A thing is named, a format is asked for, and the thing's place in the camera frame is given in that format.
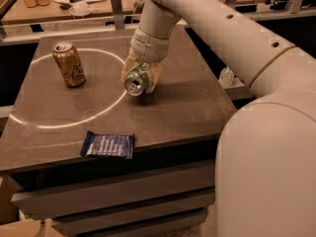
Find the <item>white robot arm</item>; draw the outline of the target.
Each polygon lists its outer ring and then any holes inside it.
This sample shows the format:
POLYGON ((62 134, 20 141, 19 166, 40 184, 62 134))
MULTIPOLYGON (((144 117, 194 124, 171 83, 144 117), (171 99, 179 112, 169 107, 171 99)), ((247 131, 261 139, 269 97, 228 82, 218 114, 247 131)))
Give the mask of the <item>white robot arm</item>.
POLYGON ((218 0, 146 0, 131 56, 158 63, 179 20, 248 88, 215 159, 218 237, 316 237, 316 59, 218 0))

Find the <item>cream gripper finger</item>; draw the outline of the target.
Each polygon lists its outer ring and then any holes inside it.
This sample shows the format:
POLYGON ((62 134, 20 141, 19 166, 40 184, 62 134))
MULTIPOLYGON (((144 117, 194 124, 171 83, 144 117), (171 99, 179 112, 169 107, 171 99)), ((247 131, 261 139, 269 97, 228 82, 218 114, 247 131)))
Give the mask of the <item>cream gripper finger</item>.
POLYGON ((162 70, 162 63, 146 63, 145 72, 147 78, 147 86, 145 92, 150 94, 155 89, 162 70))
POLYGON ((140 62, 140 58, 134 53, 133 49, 131 48, 129 50, 128 57, 123 65, 123 69, 121 72, 121 81, 124 81, 128 72, 132 70, 135 66, 138 66, 140 62))

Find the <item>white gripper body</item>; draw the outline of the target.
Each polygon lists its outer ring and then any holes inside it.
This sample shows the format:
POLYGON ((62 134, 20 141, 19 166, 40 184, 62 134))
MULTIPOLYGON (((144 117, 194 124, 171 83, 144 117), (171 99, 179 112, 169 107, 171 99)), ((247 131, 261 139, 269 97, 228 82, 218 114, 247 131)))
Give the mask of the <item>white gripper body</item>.
POLYGON ((168 54, 169 40, 157 39, 136 29, 130 47, 137 58, 147 63, 159 63, 168 54))

